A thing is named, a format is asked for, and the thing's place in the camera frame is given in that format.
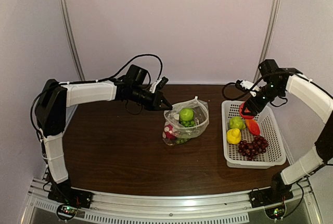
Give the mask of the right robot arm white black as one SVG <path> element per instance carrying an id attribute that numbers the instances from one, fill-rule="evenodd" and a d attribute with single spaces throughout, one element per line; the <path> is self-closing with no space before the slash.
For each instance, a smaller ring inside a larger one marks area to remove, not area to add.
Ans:
<path id="1" fill-rule="evenodd" d="M 292 165 L 273 176 L 270 198 L 280 199 L 291 186 L 306 176 L 315 174 L 332 159 L 332 96 L 296 68 L 281 68 L 275 60 L 260 63 L 258 82 L 239 84 L 250 97 L 240 108 L 241 116 L 253 118 L 276 98 L 292 95 L 321 120 L 324 127 L 313 146 Z"/>

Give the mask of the pink fake peach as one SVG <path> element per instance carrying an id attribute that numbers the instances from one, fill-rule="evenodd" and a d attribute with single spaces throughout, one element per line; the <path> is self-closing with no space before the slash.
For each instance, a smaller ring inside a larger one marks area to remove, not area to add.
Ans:
<path id="1" fill-rule="evenodd" d="M 253 112 L 245 105 L 245 102 L 239 106 L 239 114 L 243 119 L 253 119 L 255 117 Z"/>

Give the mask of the yellow fake lemon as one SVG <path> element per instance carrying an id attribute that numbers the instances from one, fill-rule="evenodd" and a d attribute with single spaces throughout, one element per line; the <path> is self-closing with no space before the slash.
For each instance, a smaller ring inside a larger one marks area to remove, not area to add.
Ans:
<path id="1" fill-rule="evenodd" d="M 238 128 L 229 129 L 226 135 L 229 144 L 237 145 L 241 141 L 241 132 Z"/>

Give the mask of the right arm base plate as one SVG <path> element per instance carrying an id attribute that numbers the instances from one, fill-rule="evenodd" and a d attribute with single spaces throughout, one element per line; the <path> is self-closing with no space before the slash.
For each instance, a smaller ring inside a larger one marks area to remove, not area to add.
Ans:
<path id="1" fill-rule="evenodd" d="M 249 193 L 249 200 L 252 208 L 282 203 L 293 198 L 291 189 L 276 192 L 271 187 L 265 189 L 253 188 Z"/>

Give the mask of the red fake apple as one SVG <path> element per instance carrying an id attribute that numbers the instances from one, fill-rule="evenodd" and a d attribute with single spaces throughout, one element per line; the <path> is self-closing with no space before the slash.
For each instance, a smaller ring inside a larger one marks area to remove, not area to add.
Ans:
<path id="1" fill-rule="evenodd" d="M 261 130 L 258 123 L 254 119 L 246 119 L 245 120 L 246 126 L 249 132 L 253 135 L 260 135 Z"/>

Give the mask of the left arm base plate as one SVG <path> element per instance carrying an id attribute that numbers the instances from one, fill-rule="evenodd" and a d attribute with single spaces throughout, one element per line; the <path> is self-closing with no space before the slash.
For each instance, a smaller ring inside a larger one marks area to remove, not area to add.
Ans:
<path id="1" fill-rule="evenodd" d="M 48 193 L 48 199 L 56 201 L 58 203 L 64 203 L 73 207 L 87 208 L 91 206 L 93 194 L 89 191 L 77 190 L 77 189 L 59 189 L 54 186 L 51 187 L 51 191 Z"/>

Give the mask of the clear zip top bag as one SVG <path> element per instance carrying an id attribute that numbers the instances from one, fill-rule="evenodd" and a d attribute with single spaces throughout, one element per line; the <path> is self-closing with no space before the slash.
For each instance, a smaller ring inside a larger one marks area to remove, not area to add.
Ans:
<path id="1" fill-rule="evenodd" d="M 162 140 L 166 145 L 181 145 L 202 135 L 209 125 L 208 103 L 195 97 L 176 103 L 164 112 Z"/>

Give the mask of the purple fake grapes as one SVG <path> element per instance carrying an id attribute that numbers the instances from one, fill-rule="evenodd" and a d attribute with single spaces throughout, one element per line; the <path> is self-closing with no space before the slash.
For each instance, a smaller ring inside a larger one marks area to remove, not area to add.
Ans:
<path id="1" fill-rule="evenodd" d="M 255 160 L 255 158 L 266 153 L 268 141 L 260 135 L 256 135 L 252 141 L 243 140 L 238 144 L 238 153 L 247 160 Z"/>

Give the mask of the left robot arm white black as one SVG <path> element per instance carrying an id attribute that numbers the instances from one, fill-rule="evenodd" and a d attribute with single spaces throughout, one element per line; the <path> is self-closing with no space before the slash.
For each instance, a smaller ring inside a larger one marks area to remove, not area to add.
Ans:
<path id="1" fill-rule="evenodd" d="M 130 65 L 127 73 L 120 78 L 63 83 L 50 79 L 45 83 L 37 97 L 34 113 L 36 131 L 45 148 L 53 183 L 62 184 L 69 181 L 62 146 L 67 108 L 99 101 L 132 101 L 147 111 L 173 108 L 161 92 L 168 79 L 159 78 L 149 90 L 146 90 L 141 87 L 146 75 L 146 69 Z"/>

